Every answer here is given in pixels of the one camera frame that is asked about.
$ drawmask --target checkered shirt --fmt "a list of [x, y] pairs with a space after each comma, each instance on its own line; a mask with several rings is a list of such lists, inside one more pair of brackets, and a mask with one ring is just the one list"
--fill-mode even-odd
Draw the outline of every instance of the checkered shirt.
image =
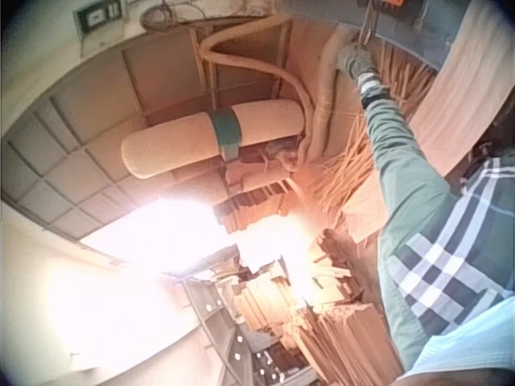
[[440, 217], [387, 260], [429, 336], [445, 335], [513, 296], [515, 157], [486, 161]]

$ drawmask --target metal rack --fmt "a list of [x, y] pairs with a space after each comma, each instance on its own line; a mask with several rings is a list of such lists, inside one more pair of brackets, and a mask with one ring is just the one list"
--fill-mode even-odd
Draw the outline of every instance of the metal rack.
[[[189, 305], [195, 311], [200, 326], [208, 337], [209, 345], [220, 357], [222, 366], [217, 374], [217, 386], [253, 386], [253, 359], [248, 342], [229, 312], [213, 284], [202, 281], [182, 280]], [[196, 294], [194, 286], [203, 294]], [[223, 321], [222, 328], [215, 331], [209, 325]]]

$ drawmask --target person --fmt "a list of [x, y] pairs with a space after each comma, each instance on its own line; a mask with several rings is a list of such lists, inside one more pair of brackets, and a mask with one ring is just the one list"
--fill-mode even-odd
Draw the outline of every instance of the person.
[[487, 159], [455, 197], [381, 84], [370, 52], [349, 45], [337, 67], [360, 89], [389, 213], [377, 269], [406, 370], [395, 384], [511, 384], [515, 151]]

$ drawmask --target wooden board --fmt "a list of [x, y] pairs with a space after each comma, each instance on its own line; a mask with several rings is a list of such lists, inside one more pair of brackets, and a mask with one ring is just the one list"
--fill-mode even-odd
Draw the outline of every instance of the wooden board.
[[[477, 142], [515, 85], [513, 30], [490, 3], [472, 0], [442, 70], [410, 126], [429, 162], [446, 175]], [[344, 205], [359, 242], [387, 220], [374, 173]]]

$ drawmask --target hand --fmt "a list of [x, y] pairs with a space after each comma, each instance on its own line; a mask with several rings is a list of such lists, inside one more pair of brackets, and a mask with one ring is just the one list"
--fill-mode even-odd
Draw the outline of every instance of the hand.
[[366, 72], [378, 73], [372, 54], [359, 44], [349, 44], [338, 53], [336, 67], [345, 72], [352, 80]]

